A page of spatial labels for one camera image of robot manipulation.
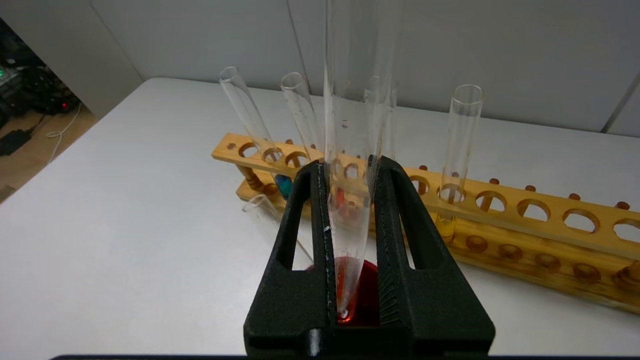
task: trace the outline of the test tube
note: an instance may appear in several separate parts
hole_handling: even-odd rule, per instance
[[[291,72],[280,81],[280,88],[298,128],[307,159],[313,161],[324,152],[324,131],[314,112],[307,80],[299,72]]]
[[[273,248],[273,243],[280,229],[282,216],[269,201],[269,198],[264,194],[260,194],[247,201],[242,211],[251,218],[255,230],[260,234],[262,240],[267,243],[269,249]],[[306,270],[313,263],[313,257],[304,248],[298,235],[292,270]]]
[[[355,310],[401,2],[328,0],[324,64],[324,152],[339,322]]]
[[[483,91],[477,85],[461,85],[453,92],[449,108],[449,141],[447,156],[442,170],[440,191],[441,201],[458,204],[463,200],[465,180],[471,153],[476,122],[482,112]],[[456,217],[439,212],[436,226],[444,241],[452,241],[456,227]]]
[[[398,82],[391,83],[391,97],[389,98],[389,114],[385,120],[383,129],[382,155],[396,160],[396,123],[394,121],[394,113],[398,98]]]
[[[227,94],[231,105],[233,105],[240,121],[243,123],[246,132],[253,140],[253,144],[266,162],[275,162],[282,157],[282,151],[276,147],[271,139],[271,135],[264,124],[264,120],[253,102],[249,89],[240,75],[240,71],[235,66],[229,66],[220,72],[218,81],[222,89]],[[287,199],[291,193],[291,179],[287,176],[277,174],[273,179],[282,194]]]

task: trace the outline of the wooden test tube rack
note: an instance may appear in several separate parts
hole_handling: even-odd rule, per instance
[[[268,163],[259,154],[243,156],[253,147],[249,136],[226,134],[212,156],[242,170],[246,179],[236,191],[238,197],[249,200],[265,193],[283,211],[286,201],[269,173],[295,178],[297,159],[306,154],[302,146],[291,143],[276,146],[282,158]],[[311,160],[321,157],[318,152]],[[640,229],[640,213],[630,211],[626,203],[602,206],[582,202],[575,194],[565,199],[536,193],[532,186],[522,190],[501,186],[494,179],[490,183],[467,179],[463,200],[448,204],[437,196],[440,173],[426,168],[404,170],[419,182],[420,197],[432,218],[438,212],[458,218],[447,244],[456,261],[640,315],[640,243],[623,240],[614,231],[617,224]],[[501,201],[504,211],[490,209],[490,199]],[[527,206],[540,207],[548,220],[522,216]],[[568,227],[564,220],[570,214],[588,218],[594,231]],[[310,216],[309,208],[303,216]],[[369,231],[375,236],[373,222],[372,216]]]

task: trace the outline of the white cable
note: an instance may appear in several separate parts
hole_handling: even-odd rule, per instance
[[[82,109],[82,103],[80,102],[78,104],[78,111],[76,112],[76,115],[74,116],[73,119],[71,119],[71,121],[69,122],[69,124],[62,129],[62,131],[51,131],[50,133],[47,133],[45,136],[48,138],[58,138],[58,143],[56,144],[56,147],[53,149],[53,153],[51,154],[51,157],[49,158],[49,162],[48,164],[51,164],[51,162],[53,161],[53,158],[56,156],[56,152],[58,151],[58,147],[60,146],[60,143],[62,142],[62,136],[65,134],[65,131],[67,131],[67,129],[74,123],[74,121],[76,121],[76,118],[78,118],[78,115],[80,115],[80,109]]]

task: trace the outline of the white wall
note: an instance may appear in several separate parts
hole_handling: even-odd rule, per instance
[[[289,5],[321,94],[324,0]],[[453,89],[473,83],[484,116],[599,131],[640,70],[638,1],[405,0],[403,13],[403,106],[448,111]]]
[[[636,87],[608,130],[609,134],[640,138],[640,87]]]
[[[600,131],[640,70],[638,13],[627,0],[405,0],[399,104],[447,111],[456,85],[477,83],[484,116]],[[270,89],[306,72],[322,92],[324,0],[4,0],[0,16],[99,115],[145,79],[215,81],[228,65]],[[611,126],[639,135],[627,129]]]
[[[247,85],[280,89],[302,60],[286,0],[92,0],[146,79],[217,81],[237,66]]]
[[[2,0],[0,16],[98,118],[143,82],[89,0]]]

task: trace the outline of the blue liquid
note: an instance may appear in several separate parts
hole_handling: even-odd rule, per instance
[[[280,194],[282,194],[282,197],[287,200],[291,194],[291,189],[293,188],[291,178],[284,175],[276,175],[274,179],[278,190],[280,190]]]

